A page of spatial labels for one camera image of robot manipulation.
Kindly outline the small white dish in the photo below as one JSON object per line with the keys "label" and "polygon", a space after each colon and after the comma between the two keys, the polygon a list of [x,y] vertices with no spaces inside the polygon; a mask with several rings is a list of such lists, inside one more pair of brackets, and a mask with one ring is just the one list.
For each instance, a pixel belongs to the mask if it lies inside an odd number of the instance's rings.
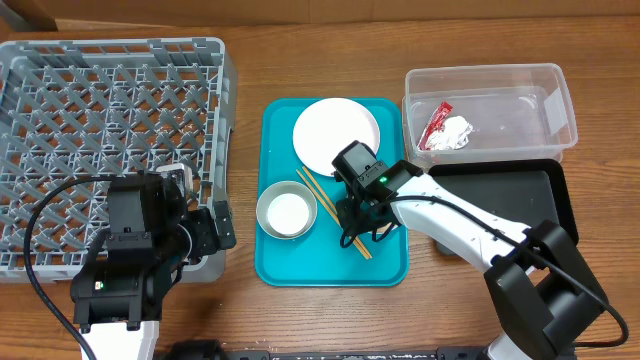
{"label": "small white dish", "polygon": [[378,236],[380,234],[385,233],[387,230],[389,230],[389,231],[393,230],[394,227],[395,227],[395,224],[388,223],[388,224],[386,224],[386,225],[384,225],[382,227],[377,228],[376,230],[369,231],[368,233],[372,234],[373,232],[375,232],[377,234],[376,236]]}

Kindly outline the white cup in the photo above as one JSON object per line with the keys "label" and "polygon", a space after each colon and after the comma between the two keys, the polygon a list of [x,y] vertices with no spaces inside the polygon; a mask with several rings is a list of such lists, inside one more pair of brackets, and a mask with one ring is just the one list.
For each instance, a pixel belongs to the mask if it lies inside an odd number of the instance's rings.
{"label": "white cup", "polygon": [[270,203],[267,219],[273,230],[282,237],[294,237],[306,228],[309,207],[299,195],[285,193]]}

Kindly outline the white tissue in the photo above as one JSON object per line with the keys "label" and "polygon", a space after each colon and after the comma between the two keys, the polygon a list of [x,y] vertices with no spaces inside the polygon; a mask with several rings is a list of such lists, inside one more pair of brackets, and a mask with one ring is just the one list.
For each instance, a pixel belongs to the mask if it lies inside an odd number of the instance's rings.
{"label": "white tissue", "polygon": [[469,142],[474,127],[462,116],[446,118],[442,126],[427,139],[428,150],[458,150]]}

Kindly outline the red snack wrapper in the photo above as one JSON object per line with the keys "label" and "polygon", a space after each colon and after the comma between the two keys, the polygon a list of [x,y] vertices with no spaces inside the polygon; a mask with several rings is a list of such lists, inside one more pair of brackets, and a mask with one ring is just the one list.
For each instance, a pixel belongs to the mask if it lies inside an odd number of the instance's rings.
{"label": "red snack wrapper", "polygon": [[431,115],[428,124],[425,126],[423,133],[418,141],[419,150],[428,150],[427,142],[429,137],[436,131],[439,131],[444,124],[446,118],[452,112],[453,106],[443,101]]}

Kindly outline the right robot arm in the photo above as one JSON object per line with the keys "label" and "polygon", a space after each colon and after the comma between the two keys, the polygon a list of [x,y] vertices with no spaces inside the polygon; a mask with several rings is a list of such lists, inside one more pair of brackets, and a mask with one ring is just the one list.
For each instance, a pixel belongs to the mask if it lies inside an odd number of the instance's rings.
{"label": "right robot arm", "polygon": [[486,359],[562,359],[608,301],[570,235],[549,220],[531,227],[445,190],[418,166],[387,166],[354,141],[334,158],[348,196],[337,203],[347,247],[387,224],[439,241],[483,274],[503,329]]}

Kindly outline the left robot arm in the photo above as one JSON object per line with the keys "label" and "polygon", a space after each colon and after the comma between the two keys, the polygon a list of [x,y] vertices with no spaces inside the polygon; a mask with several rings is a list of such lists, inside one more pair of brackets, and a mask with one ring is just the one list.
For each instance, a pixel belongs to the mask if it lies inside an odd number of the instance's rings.
{"label": "left robot arm", "polygon": [[192,209],[192,192],[184,165],[110,179],[108,225],[71,285],[83,358],[152,358],[163,300],[186,264],[235,246],[227,199]]}

